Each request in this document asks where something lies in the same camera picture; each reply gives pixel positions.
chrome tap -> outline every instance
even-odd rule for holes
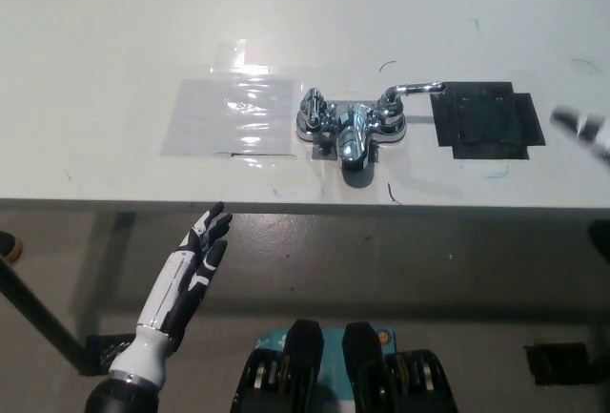
[[[401,95],[441,93],[442,82],[394,86],[379,100],[326,101],[320,90],[308,90],[296,115],[296,134],[305,141],[335,137],[336,153],[345,170],[366,166],[371,140],[397,142],[406,125]]]

white robotic forearm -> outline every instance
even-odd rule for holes
[[[227,242],[232,215],[216,218],[217,203],[170,254],[156,279],[135,330],[135,340],[112,363],[110,377],[158,392],[165,382],[165,360],[177,350],[187,324],[203,300]]]

robotic arm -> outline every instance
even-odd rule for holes
[[[189,230],[156,279],[135,328],[135,340],[87,400],[86,413],[153,413],[165,383],[165,360],[177,351],[227,249],[219,240],[233,215],[219,202]]]

gray concrete floor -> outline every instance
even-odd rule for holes
[[[133,330],[196,214],[0,212],[15,265],[68,328]],[[161,412],[228,411],[255,338],[298,317],[393,325],[400,349],[442,361],[460,412],[605,412],[603,386],[534,386],[523,345],[605,345],[610,265],[573,217],[239,215],[213,287],[168,363]],[[0,299],[0,413],[82,411],[75,371]]]

white tabletop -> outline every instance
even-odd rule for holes
[[[610,114],[609,3],[0,0],[0,199],[124,208],[221,199],[235,211],[287,212],[608,209],[609,169],[549,117],[560,104]],[[311,145],[294,134],[288,156],[162,155],[181,81],[209,75],[219,47],[238,39],[247,64],[327,98],[377,98],[398,83],[512,81],[532,95],[547,145],[530,147],[529,160],[456,160],[437,145],[434,124],[415,122],[381,147],[360,188],[338,162],[311,160]],[[432,115],[428,97],[405,106],[414,118]]]

